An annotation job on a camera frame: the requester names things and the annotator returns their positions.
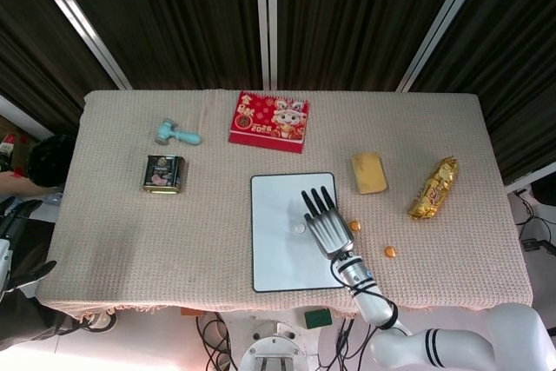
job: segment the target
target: tin can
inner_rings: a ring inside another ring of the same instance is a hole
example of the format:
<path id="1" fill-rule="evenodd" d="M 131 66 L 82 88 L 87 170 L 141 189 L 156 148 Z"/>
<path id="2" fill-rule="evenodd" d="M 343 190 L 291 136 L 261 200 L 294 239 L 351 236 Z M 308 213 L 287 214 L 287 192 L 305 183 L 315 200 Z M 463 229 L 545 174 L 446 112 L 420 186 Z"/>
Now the tin can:
<path id="1" fill-rule="evenodd" d="M 149 193 L 174 195 L 182 190 L 186 170 L 185 160 L 180 156 L 148 156 L 142 187 Z"/>

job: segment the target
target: teal toy hammer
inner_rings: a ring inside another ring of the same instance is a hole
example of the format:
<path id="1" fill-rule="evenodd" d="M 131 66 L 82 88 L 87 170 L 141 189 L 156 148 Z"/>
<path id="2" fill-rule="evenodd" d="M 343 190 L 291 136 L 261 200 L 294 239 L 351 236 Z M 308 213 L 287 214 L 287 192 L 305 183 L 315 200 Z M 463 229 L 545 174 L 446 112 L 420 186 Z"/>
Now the teal toy hammer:
<path id="1" fill-rule="evenodd" d="M 176 123 L 171 119 L 164 119 L 162 125 L 156 131 L 155 142 L 160 145 L 168 145 L 169 138 L 175 138 L 178 141 L 184 141 L 190 143 L 191 145 L 199 145 L 201 143 L 201 137 L 193 132 L 181 132 L 179 130 L 174 130 Z"/>

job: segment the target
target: gold candy wrapper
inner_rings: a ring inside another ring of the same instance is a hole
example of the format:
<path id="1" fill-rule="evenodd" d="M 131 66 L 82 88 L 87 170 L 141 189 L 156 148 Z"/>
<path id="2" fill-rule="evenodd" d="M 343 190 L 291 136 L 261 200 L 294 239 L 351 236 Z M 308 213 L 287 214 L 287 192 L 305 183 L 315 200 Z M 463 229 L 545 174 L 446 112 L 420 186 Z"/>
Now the gold candy wrapper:
<path id="1" fill-rule="evenodd" d="M 458 160 L 451 156 L 440 160 L 419 190 L 408 214 L 414 219 L 429 219 L 436 215 L 457 175 Z"/>

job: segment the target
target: black border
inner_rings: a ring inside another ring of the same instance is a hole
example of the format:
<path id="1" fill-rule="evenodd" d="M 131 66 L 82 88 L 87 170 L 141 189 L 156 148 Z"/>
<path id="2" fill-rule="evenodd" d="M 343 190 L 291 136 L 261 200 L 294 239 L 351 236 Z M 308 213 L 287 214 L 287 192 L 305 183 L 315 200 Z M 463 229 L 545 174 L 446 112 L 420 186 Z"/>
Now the black border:
<path id="1" fill-rule="evenodd" d="M 257 174 L 255 176 L 251 176 L 249 180 L 249 194 L 251 199 L 251 288 L 256 293 L 281 293 L 281 292 L 289 292 L 289 291 L 306 291 L 306 290 L 334 290 L 343 288 L 340 284 L 338 287 L 317 287 L 317 288 L 291 288 L 290 290 L 264 290 L 259 291 L 255 289 L 255 249 L 253 248 L 253 179 L 255 177 L 277 177 L 277 176 L 306 176 L 307 174 L 330 174 L 332 176 L 332 184 L 334 186 L 334 196 L 336 197 L 336 206 L 338 203 L 338 190 L 336 189 L 336 179 L 334 177 L 334 173 L 330 171 L 316 171 L 314 173 L 288 173 L 288 174 Z"/>

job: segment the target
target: red calendar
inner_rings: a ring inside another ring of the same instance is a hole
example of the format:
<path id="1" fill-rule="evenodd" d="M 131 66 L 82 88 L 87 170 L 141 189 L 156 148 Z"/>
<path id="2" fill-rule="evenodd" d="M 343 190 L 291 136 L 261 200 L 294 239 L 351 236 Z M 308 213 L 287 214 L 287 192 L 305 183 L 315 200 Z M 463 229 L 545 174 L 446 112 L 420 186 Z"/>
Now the red calendar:
<path id="1" fill-rule="evenodd" d="M 303 151 L 309 102 L 242 91 L 229 141 L 281 151 Z"/>

